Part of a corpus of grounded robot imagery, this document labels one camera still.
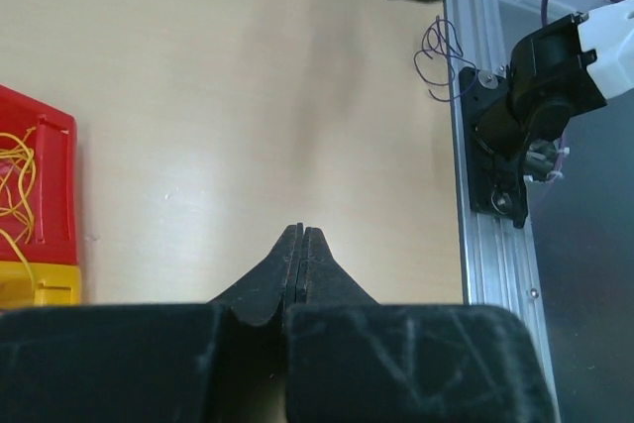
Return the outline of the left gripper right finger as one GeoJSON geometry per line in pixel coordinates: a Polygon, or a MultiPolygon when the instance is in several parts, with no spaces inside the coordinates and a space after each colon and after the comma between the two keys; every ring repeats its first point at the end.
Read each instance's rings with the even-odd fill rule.
{"type": "Polygon", "coordinates": [[[337,292],[322,231],[305,232],[307,276],[286,314],[291,422],[552,422],[531,336],[491,305],[378,304],[337,292]]]}

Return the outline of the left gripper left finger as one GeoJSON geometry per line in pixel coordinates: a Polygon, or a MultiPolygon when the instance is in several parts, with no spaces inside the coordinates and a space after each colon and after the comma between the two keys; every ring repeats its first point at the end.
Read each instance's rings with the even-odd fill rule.
{"type": "Polygon", "coordinates": [[[43,307],[1,318],[5,422],[217,422],[281,373],[302,245],[288,226],[207,303],[43,307]]]}

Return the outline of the yellow plastic bin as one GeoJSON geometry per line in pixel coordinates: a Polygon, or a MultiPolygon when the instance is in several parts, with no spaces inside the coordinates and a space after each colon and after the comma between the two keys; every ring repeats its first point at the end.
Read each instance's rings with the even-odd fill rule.
{"type": "Polygon", "coordinates": [[[1,263],[1,310],[78,305],[81,270],[67,264],[1,263]]]}

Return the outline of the red plastic bin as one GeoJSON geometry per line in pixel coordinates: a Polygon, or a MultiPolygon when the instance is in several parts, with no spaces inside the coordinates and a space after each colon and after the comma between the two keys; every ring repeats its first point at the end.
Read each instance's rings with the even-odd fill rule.
{"type": "Polygon", "coordinates": [[[1,258],[78,264],[75,119],[1,88],[1,258]]]}

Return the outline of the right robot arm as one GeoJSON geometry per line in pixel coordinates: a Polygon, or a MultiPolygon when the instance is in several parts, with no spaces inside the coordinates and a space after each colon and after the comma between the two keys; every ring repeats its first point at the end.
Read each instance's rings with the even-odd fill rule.
{"type": "Polygon", "coordinates": [[[507,90],[477,119],[474,135],[491,155],[513,159],[536,140],[554,141],[569,121],[633,88],[633,1],[607,0],[519,41],[507,90]]]}

